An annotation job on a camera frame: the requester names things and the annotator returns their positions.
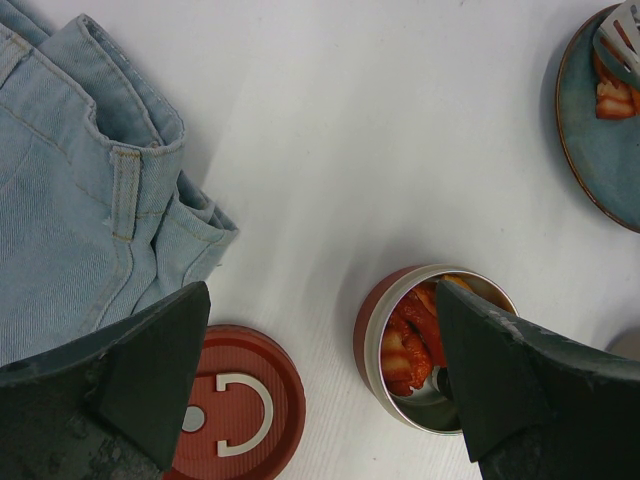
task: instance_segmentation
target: round red container lid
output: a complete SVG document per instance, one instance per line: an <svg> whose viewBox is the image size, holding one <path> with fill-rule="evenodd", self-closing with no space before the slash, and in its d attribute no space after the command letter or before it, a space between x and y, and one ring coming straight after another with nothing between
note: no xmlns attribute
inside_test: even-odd
<svg viewBox="0 0 640 480"><path fill-rule="evenodd" d="M163 480L273 479L298 448L304 420L300 376L277 343L249 328L210 327Z"/></svg>

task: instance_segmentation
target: blue plate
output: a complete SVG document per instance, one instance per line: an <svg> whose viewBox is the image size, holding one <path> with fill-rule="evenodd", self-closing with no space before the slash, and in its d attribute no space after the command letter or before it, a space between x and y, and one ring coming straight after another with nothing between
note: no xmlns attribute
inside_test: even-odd
<svg viewBox="0 0 640 480"><path fill-rule="evenodd" d="M640 233L640 116L596 118L593 36L611 11L591 17L569 42L556 84L560 140L589 198L620 225Z"/></svg>

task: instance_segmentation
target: light blue denim jeans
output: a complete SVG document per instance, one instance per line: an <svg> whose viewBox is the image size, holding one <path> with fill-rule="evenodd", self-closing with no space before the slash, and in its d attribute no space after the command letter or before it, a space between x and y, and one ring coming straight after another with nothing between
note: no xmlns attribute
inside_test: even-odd
<svg viewBox="0 0 640 480"><path fill-rule="evenodd" d="M0 366L207 278L236 229L184 143L93 20L52 34L0 0Z"/></svg>

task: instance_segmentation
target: white dot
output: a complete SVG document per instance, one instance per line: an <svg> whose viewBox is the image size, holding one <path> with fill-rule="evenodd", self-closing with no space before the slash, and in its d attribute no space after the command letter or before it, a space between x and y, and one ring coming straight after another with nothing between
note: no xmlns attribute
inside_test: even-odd
<svg viewBox="0 0 640 480"><path fill-rule="evenodd" d="M184 414L182 431L187 433L197 432L204 425L204 421L205 415L202 409L195 405L189 405L186 413Z"/></svg>

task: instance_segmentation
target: white tabletop surface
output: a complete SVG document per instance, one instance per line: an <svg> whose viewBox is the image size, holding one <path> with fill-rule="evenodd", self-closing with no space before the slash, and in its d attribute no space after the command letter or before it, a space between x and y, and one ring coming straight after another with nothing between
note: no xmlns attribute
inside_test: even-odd
<svg viewBox="0 0 640 480"><path fill-rule="evenodd" d="M552 110L562 52L603 0L31 0L84 12L190 129L185 169L241 235L209 280L307 396L282 479L480 479L462 437L392 419L361 382L366 293L412 264L501 285L522 316L603 348L639 322L640 237L573 179Z"/></svg>

